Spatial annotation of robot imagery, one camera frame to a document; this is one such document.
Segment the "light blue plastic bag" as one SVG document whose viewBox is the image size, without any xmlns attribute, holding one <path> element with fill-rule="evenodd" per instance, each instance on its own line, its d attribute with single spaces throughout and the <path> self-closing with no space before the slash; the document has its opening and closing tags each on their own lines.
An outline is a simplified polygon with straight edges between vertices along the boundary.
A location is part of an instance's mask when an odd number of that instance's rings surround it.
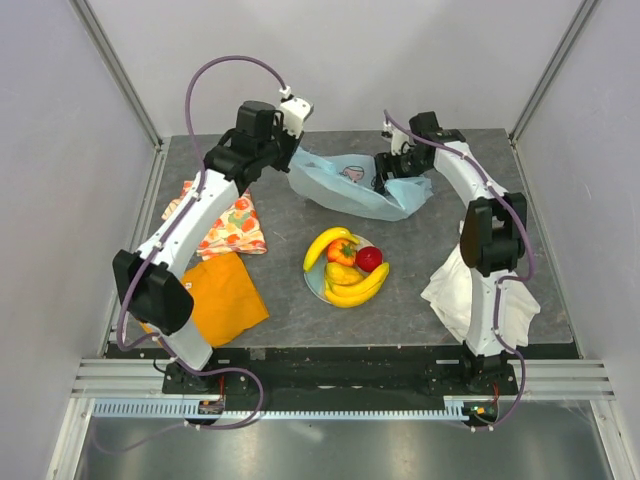
<svg viewBox="0 0 640 480">
<path fill-rule="evenodd" d="M 424 176 L 390 179 L 376 192 L 374 158 L 363 154 L 320 156 L 300 148 L 287 179 L 295 193 L 324 208 L 390 222 L 409 218 L 433 195 Z"/>
</svg>

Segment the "red apple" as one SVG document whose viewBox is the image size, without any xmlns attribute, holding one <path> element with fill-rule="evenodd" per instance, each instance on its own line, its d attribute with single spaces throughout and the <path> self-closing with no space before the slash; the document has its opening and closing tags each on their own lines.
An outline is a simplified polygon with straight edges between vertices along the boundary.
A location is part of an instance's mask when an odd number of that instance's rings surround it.
<svg viewBox="0 0 640 480">
<path fill-rule="evenodd" d="M 383 262 L 383 253 L 375 246 L 365 246 L 357 251 L 355 264 L 366 273 L 373 272 Z"/>
</svg>

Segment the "single yellow banana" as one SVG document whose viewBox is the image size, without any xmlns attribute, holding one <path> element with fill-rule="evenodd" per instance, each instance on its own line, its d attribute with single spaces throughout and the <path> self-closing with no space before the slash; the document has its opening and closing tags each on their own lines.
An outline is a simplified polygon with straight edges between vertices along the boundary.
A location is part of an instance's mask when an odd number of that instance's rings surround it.
<svg viewBox="0 0 640 480">
<path fill-rule="evenodd" d="M 311 243 L 303 260 L 303 271 L 310 272 L 321 253 L 329 246 L 331 242 L 338 239 L 344 239 L 354 244 L 360 241 L 345 227 L 332 227 L 322 232 Z"/>
</svg>

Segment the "yellow banana bunch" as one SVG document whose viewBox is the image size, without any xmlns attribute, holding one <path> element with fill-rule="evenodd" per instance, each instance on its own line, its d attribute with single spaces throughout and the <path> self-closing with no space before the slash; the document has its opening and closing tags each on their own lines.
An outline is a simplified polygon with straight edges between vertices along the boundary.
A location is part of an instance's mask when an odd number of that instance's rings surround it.
<svg viewBox="0 0 640 480">
<path fill-rule="evenodd" d="M 390 265 L 383 262 L 378 268 L 364 279 L 351 286 L 340 286 L 328 282 L 325 278 L 324 269 L 324 296 L 326 300 L 338 308 L 354 308 L 372 299 L 381 289 L 387 276 L 390 273 Z"/>
</svg>

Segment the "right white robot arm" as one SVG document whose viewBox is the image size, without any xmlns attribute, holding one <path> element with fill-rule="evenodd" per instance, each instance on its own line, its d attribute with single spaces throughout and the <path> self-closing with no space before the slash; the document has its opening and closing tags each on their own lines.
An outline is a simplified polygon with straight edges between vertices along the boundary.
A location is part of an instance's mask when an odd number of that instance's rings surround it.
<svg viewBox="0 0 640 480">
<path fill-rule="evenodd" d="M 453 187 L 466 215 L 459 250 L 472 283 L 471 320 L 463 343 L 476 357 L 512 352 L 502 338 L 507 281 L 528 281 L 535 270 L 527 235 L 527 200 L 499 185 L 471 153 L 457 129 L 444 129 L 433 112 L 415 115 L 407 128 L 384 113 L 382 136 L 390 151 L 374 157 L 373 188 L 435 170 Z"/>
</svg>

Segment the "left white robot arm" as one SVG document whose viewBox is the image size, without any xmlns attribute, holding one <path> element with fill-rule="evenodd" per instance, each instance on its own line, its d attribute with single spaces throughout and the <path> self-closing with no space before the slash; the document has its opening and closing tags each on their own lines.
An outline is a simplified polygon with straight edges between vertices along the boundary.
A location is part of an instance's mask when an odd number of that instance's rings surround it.
<svg viewBox="0 0 640 480">
<path fill-rule="evenodd" d="M 120 314 L 149 326 L 187 365 L 185 382 L 198 393 L 215 389 L 220 371 L 208 362 L 213 349 L 192 318 L 194 299 L 181 279 L 213 223 L 263 169 L 288 171 L 312 112 L 312 103 L 300 97 L 279 106 L 244 102 L 235 127 L 206 153 L 203 171 L 177 209 L 135 251 L 121 250 L 113 259 Z"/>
</svg>

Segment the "floral orange cloth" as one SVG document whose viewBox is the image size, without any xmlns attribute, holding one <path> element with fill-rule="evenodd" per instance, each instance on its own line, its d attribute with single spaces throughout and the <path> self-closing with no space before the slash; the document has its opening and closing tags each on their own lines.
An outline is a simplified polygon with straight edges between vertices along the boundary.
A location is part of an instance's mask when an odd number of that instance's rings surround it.
<svg viewBox="0 0 640 480">
<path fill-rule="evenodd" d="M 203 261 L 228 253 L 260 255 L 267 244 L 249 190 L 212 225 L 196 249 Z"/>
</svg>

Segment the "blue and cream plate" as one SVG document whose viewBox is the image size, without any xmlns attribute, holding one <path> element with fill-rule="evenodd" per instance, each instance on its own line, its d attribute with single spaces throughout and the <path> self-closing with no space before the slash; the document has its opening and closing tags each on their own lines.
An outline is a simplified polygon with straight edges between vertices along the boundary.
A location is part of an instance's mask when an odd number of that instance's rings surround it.
<svg viewBox="0 0 640 480">
<path fill-rule="evenodd" d="M 373 246 L 368 240 L 365 240 L 363 237 L 354 234 L 356 238 L 359 239 L 360 243 L 356 244 L 357 245 L 357 251 L 365 246 Z M 327 252 L 327 248 L 321 253 L 320 257 L 318 258 L 318 260 L 316 261 L 316 263 L 314 264 L 314 266 L 312 267 L 310 272 L 304 272 L 303 271 L 303 277 L 304 280 L 307 284 L 307 286 L 309 287 L 309 289 L 322 301 L 329 303 L 325 296 L 324 296 L 324 288 L 325 288 L 325 282 L 324 282 L 324 269 L 327 263 L 329 263 L 329 261 L 327 260 L 327 256 L 326 256 L 326 252 Z M 356 264 L 353 266 L 354 268 L 358 269 L 361 273 L 363 273 L 364 275 L 368 275 L 369 273 L 366 273 L 362 270 L 360 270 Z"/>
</svg>

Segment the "white cloth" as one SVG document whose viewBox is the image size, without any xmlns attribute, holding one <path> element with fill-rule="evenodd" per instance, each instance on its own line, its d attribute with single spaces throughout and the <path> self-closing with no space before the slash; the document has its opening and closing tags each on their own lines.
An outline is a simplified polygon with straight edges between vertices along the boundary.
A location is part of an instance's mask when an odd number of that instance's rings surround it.
<svg viewBox="0 0 640 480">
<path fill-rule="evenodd" d="M 508 281 L 506 285 L 507 292 L 502 296 L 505 306 L 500 309 L 506 314 L 506 326 L 500 328 L 501 336 L 510 346 L 525 347 L 530 323 L 541 307 L 522 283 Z M 472 282 L 458 245 L 431 275 L 420 296 L 455 340 L 462 343 L 471 324 Z"/>
</svg>

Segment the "yellow orange cloth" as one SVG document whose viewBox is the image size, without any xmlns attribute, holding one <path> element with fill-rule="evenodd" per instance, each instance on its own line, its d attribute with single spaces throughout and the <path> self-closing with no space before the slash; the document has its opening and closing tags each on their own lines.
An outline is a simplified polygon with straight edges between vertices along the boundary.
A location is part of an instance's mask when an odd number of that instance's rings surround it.
<svg viewBox="0 0 640 480">
<path fill-rule="evenodd" d="M 198 263 L 182 285 L 194 299 L 192 317 L 204 340 L 224 346 L 269 317 L 267 307 L 236 253 Z"/>
</svg>

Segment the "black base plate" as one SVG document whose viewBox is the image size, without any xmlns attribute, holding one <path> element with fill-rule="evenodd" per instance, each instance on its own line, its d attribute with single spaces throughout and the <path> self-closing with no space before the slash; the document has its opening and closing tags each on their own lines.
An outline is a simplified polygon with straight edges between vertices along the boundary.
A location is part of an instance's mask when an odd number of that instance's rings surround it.
<svg viewBox="0 0 640 480">
<path fill-rule="evenodd" d="M 514 395 L 518 384 L 512 357 L 477 359 L 464 346 L 249 347 L 213 351 L 206 370 L 242 368 L 242 373 L 195 376 L 165 367 L 165 394 L 248 395 L 257 386 L 269 393 L 322 387 L 415 391 L 429 396 Z"/>
</svg>

